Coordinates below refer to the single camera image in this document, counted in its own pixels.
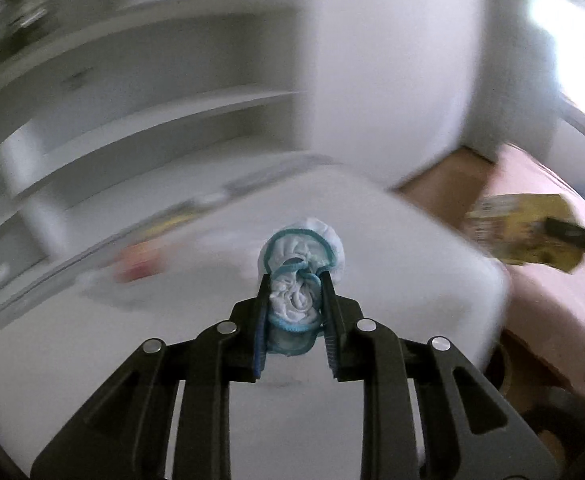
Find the shelving unit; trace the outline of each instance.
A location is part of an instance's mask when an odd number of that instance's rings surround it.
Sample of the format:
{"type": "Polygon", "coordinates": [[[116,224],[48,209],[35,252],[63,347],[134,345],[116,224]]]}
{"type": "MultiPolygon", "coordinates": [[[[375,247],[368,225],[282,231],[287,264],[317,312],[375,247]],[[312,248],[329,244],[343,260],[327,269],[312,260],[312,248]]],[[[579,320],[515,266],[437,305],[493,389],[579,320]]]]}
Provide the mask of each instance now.
{"type": "Polygon", "coordinates": [[[305,6],[154,2],[1,61],[0,309],[104,240],[299,156],[305,6]]]}

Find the pink blanket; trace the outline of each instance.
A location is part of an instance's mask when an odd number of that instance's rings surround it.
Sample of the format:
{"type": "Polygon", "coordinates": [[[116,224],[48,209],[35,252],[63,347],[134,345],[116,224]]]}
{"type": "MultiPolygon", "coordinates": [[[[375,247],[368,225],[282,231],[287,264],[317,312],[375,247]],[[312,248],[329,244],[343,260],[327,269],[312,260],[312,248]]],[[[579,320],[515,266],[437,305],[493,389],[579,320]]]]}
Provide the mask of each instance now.
{"type": "MultiPolygon", "coordinates": [[[[484,194],[513,193],[560,193],[585,227],[585,200],[524,150],[505,144],[484,194]]],[[[538,264],[508,270],[512,299],[507,329],[585,394],[585,256],[570,274],[538,264]]]]}

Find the silver rivet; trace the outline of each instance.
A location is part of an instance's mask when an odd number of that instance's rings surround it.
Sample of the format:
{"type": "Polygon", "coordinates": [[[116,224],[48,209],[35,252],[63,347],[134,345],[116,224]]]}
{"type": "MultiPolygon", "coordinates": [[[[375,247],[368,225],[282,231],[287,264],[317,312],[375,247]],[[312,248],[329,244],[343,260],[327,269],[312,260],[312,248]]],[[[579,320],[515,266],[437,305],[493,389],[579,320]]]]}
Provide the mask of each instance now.
{"type": "Polygon", "coordinates": [[[217,332],[220,334],[232,334],[237,329],[232,321],[222,321],[217,325],[217,332]]]}
{"type": "Polygon", "coordinates": [[[377,330],[377,324],[367,317],[357,321],[357,328],[362,332],[374,332],[377,330]]]}
{"type": "Polygon", "coordinates": [[[446,350],[450,350],[450,341],[448,341],[445,337],[435,337],[432,340],[432,347],[435,350],[445,352],[446,350]]]}
{"type": "Polygon", "coordinates": [[[156,354],[162,346],[163,343],[159,339],[148,339],[141,348],[146,354],[156,354]]]}

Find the folded sock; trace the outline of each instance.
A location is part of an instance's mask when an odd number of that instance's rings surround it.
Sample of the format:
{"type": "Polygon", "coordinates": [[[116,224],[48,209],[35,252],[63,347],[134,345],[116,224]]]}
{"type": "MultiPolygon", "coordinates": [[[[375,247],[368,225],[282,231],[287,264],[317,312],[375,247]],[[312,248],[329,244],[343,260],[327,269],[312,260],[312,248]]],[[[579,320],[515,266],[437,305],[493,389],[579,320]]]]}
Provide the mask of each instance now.
{"type": "Polygon", "coordinates": [[[312,348],[321,330],[321,281],[328,270],[338,282],[345,267],[335,231],[307,218],[276,232],[259,255],[260,273],[271,277],[268,351],[299,355],[312,348]]]}

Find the pink cloth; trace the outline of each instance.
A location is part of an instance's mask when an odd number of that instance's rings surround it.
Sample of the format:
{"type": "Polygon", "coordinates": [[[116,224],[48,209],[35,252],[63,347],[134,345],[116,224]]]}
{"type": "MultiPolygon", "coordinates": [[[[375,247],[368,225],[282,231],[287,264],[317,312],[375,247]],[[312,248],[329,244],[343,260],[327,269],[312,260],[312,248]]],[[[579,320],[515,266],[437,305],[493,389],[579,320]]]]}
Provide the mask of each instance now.
{"type": "MultiPolygon", "coordinates": [[[[505,144],[484,194],[514,193],[559,193],[585,227],[585,200],[524,150],[505,144]]],[[[508,270],[512,298],[507,329],[585,394],[585,255],[570,274],[540,264],[508,270]]]]}

